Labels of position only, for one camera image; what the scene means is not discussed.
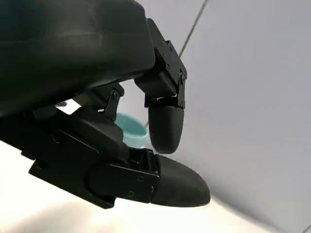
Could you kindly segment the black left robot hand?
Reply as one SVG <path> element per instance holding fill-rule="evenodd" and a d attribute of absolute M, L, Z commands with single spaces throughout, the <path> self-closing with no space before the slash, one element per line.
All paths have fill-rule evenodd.
<path fill-rule="evenodd" d="M 134 80 L 153 149 L 116 124 Z M 30 173 L 105 209 L 117 198 L 169 207 L 210 202 L 204 179 L 168 158 L 184 122 L 187 70 L 134 0 L 0 3 L 0 139 L 34 161 Z"/>

